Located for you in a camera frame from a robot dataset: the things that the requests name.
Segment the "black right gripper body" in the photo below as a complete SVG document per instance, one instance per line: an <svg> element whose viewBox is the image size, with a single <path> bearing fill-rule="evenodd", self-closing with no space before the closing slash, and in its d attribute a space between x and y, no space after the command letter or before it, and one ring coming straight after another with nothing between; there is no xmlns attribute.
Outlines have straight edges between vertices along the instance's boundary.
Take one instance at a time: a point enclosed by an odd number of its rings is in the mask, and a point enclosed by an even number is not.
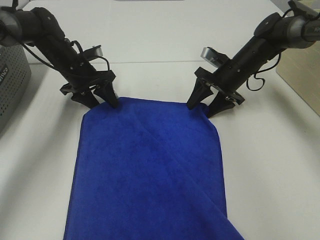
<svg viewBox="0 0 320 240"><path fill-rule="evenodd" d="M225 99L241 105L245 99L237 92L239 86L243 84L239 61L231 59L216 68L214 72L199 67L195 72L196 78L200 78L210 85L210 88L218 90L218 93L225 95Z"/></svg>

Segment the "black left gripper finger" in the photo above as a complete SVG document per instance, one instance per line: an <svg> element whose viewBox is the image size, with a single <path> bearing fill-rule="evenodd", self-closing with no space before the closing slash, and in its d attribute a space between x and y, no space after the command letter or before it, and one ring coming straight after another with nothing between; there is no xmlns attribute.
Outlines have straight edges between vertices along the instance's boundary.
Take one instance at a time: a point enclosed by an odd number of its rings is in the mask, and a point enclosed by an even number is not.
<svg viewBox="0 0 320 240"><path fill-rule="evenodd" d="M85 92L84 94L81 94L80 92L73 93L71 100L80 103L89 109L92 109L100 104L91 91Z"/></svg>
<svg viewBox="0 0 320 240"><path fill-rule="evenodd" d="M93 93L107 102L112 108L118 107L118 96L112 84L97 85Z"/></svg>

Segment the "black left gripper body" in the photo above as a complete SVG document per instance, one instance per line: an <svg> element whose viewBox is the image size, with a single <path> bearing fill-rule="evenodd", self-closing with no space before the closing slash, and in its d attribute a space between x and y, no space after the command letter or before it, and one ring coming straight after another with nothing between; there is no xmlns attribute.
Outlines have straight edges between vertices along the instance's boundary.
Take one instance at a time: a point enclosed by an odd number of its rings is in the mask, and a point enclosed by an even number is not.
<svg viewBox="0 0 320 240"><path fill-rule="evenodd" d="M88 61L81 53L84 51L76 40L62 37L44 38L44 56L51 65L66 79L60 91L62 94L92 92L97 85L112 84L116 76L110 68L109 61L100 56Z"/></svg>

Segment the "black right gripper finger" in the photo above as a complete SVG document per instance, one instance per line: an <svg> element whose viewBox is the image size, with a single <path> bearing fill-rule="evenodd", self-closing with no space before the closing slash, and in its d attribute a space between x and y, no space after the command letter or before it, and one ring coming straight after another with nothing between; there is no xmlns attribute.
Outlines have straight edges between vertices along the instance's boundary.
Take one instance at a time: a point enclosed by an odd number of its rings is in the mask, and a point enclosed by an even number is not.
<svg viewBox="0 0 320 240"><path fill-rule="evenodd" d="M213 92L211 91L211 86L208 85L203 79L197 78L192 93L186 103L188 109L192 110L202 100L211 96L212 94Z"/></svg>
<svg viewBox="0 0 320 240"><path fill-rule="evenodd" d="M232 109L234 107L235 104L230 100L226 100L226 96L219 92L213 99L213 101L209 104L206 116L208 118L211 118L212 116L220 112Z"/></svg>

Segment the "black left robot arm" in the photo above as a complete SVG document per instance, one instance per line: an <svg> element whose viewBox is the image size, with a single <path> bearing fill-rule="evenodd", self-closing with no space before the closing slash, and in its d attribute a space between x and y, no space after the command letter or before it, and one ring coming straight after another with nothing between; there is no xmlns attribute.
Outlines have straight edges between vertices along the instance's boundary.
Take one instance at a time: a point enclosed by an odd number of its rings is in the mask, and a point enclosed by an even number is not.
<svg viewBox="0 0 320 240"><path fill-rule="evenodd" d="M0 8L0 44L21 45L34 58L59 72L67 81L60 88L63 95L90 109L99 105L97 97L116 108L118 96L113 88L114 72L96 70L91 61L103 57L101 46L83 49L77 40L69 40L55 16L44 7L17 9L18 1Z"/></svg>

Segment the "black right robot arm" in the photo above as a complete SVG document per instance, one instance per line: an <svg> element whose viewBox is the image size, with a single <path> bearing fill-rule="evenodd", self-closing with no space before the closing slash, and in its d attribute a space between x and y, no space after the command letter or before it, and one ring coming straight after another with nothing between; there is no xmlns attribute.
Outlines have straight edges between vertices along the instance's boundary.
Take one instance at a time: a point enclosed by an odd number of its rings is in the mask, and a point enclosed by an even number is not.
<svg viewBox="0 0 320 240"><path fill-rule="evenodd" d="M305 49L319 41L320 14L297 0L290 0L288 5L293 16L277 12L267 16L233 58L211 47L202 50L201 57L217 69L209 72L199 67L195 71L195 85L186 103L188 109L211 96L212 88L218 93L208 106L207 117L241 105L245 99L237 89L263 72L261 67L267 61L280 57L286 49Z"/></svg>

